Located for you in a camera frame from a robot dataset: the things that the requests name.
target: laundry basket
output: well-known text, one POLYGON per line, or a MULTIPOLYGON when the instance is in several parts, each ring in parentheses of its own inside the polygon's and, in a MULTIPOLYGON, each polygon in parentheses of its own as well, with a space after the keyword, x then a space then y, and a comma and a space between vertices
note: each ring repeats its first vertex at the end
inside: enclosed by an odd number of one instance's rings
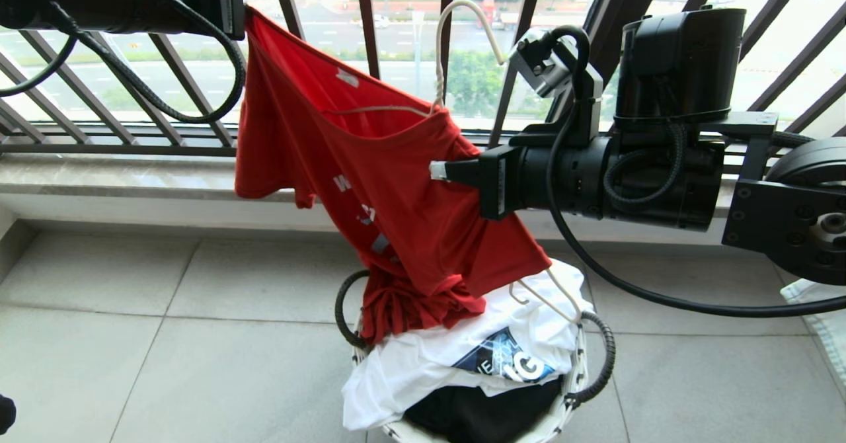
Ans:
MULTIPOLYGON (((369 349, 366 347, 365 341, 359 336, 359 329, 362 326, 362 320, 359 318, 359 323, 356 332, 348 328, 347 321, 344 318, 344 298, 346 298, 347 291, 360 278, 369 275, 369 271, 357 271, 348 277, 344 283, 341 284, 341 289, 338 290, 338 298, 335 301, 335 321, 338 324, 338 329, 344 338, 353 346, 353 367, 356 367, 359 362, 366 358, 369 349)), ((605 345, 605 362, 602 364, 602 370, 596 380, 588 385, 587 373, 587 349, 586 338, 584 338, 584 328, 581 322, 578 323, 578 332, 576 334, 576 348, 574 352, 570 353, 573 368, 562 379, 561 392, 553 401, 549 410, 535 422, 531 428, 527 428, 514 443, 546 443, 562 433, 564 426, 573 417, 573 412, 581 404, 596 397, 602 389, 607 385, 608 380, 611 379, 613 373, 614 359, 616 358, 616 346, 614 344, 614 335, 611 328, 608 327, 598 316, 589 311, 584 311, 581 315, 582 320, 588 320, 595 323, 601 331, 602 340, 605 345)), ((393 440, 401 443, 448 443, 444 437, 420 428, 405 419, 383 425, 383 430, 393 440)))

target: red t-shirt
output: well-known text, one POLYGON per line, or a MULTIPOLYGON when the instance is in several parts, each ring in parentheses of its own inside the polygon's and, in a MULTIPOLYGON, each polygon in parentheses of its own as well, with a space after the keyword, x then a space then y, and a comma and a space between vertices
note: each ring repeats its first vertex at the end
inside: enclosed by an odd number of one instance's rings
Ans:
POLYGON ((453 307, 475 315, 481 310, 468 292, 478 298, 550 266, 516 215, 481 219, 477 190, 431 180, 429 162, 479 154, 446 109, 428 118, 396 110, 332 114, 386 105, 428 111, 429 104, 315 50, 251 8, 246 30, 239 196, 293 188, 299 208, 319 196, 371 269, 370 296, 396 287, 435 298, 456 289, 465 297, 453 307))

